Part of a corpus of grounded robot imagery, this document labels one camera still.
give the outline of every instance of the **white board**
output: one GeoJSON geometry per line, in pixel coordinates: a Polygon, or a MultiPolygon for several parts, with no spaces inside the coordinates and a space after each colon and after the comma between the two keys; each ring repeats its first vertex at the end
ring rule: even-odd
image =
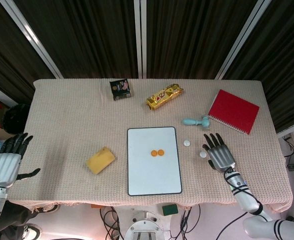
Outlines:
{"type": "Polygon", "coordinates": [[[181,173],[174,127],[130,128],[128,140],[128,194],[180,194],[181,173]],[[152,150],[164,151],[152,156],[152,150]]]}

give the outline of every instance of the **robot finger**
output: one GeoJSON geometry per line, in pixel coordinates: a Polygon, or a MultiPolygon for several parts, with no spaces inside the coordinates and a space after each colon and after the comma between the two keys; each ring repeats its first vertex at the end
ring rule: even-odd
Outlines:
{"type": "Polygon", "coordinates": [[[28,135],[28,133],[26,132],[18,138],[18,140],[12,150],[12,153],[14,153],[14,154],[18,153],[18,149],[21,147],[22,142],[24,141],[25,137],[27,137],[27,135],[28,135]]]}
{"type": "Polygon", "coordinates": [[[205,149],[206,151],[210,149],[209,146],[207,146],[207,144],[202,145],[202,148],[205,149]]]}
{"type": "Polygon", "coordinates": [[[212,169],[216,170],[212,160],[209,159],[208,163],[209,163],[209,165],[211,166],[212,169]]]}
{"type": "Polygon", "coordinates": [[[3,145],[2,145],[1,148],[0,148],[0,154],[3,154],[3,153],[5,152],[5,149],[6,149],[6,147],[7,147],[7,144],[8,144],[8,142],[9,142],[11,139],[12,139],[12,137],[8,138],[8,139],[3,143],[3,145]]]}
{"type": "Polygon", "coordinates": [[[210,136],[211,136],[211,138],[212,138],[213,143],[215,144],[215,146],[216,146],[216,147],[219,146],[219,142],[217,141],[215,135],[211,133],[210,136]]]}
{"type": "Polygon", "coordinates": [[[18,174],[16,180],[23,180],[23,179],[27,179],[27,178],[31,178],[35,175],[37,175],[40,172],[40,168],[36,168],[34,171],[30,172],[30,173],[23,173],[23,174],[18,174]]]}
{"type": "Polygon", "coordinates": [[[207,140],[207,143],[209,144],[210,148],[214,148],[215,145],[213,144],[212,140],[207,136],[207,134],[204,134],[205,139],[207,140]]]}
{"type": "Polygon", "coordinates": [[[27,146],[29,142],[33,139],[34,136],[29,136],[26,138],[26,140],[22,143],[22,145],[19,147],[17,153],[21,155],[21,159],[23,159],[23,156],[26,152],[27,146]]]}
{"type": "Polygon", "coordinates": [[[7,145],[6,145],[6,148],[5,148],[5,150],[4,150],[4,153],[10,153],[11,151],[12,151],[12,149],[13,149],[13,145],[15,145],[15,137],[11,137],[10,139],[9,139],[9,141],[7,142],[7,145]]]}
{"type": "Polygon", "coordinates": [[[216,133],[216,136],[218,138],[218,141],[219,141],[220,145],[225,145],[225,143],[224,143],[222,137],[219,135],[219,133],[216,133]]]}

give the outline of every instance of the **white bottle cap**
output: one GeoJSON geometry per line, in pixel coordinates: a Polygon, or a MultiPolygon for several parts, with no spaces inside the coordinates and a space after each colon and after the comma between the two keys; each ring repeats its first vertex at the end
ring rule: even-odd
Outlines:
{"type": "Polygon", "coordinates": [[[185,141],[183,141],[183,145],[185,147],[189,147],[191,145],[191,142],[189,140],[185,140],[185,141]]]}
{"type": "Polygon", "coordinates": [[[204,152],[204,151],[201,151],[199,155],[200,155],[200,157],[203,158],[203,159],[204,159],[205,157],[207,157],[207,153],[204,152]]]}

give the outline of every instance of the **gold wrapper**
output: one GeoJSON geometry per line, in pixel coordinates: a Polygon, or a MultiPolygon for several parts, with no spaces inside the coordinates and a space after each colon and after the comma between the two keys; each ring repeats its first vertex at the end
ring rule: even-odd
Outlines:
{"type": "Polygon", "coordinates": [[[147,98],[146,103],[151,110],[155,110],[168,101],[178,97],[183,92],[184,89],[180,88],[178,84],[174,83],[147,98]]]}

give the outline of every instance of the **yellow sponge block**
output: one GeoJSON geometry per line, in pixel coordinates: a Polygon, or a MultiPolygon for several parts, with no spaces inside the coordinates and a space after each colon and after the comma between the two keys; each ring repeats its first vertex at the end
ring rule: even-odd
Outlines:
{"type": "Polygon", "coordinates": [[[105,167],[111,164],[115,160],[115,156],[108,149],[103,147],[99,152],[93,155],[87,161],[87,167],[94,173],[99,174],[105,167]]]}

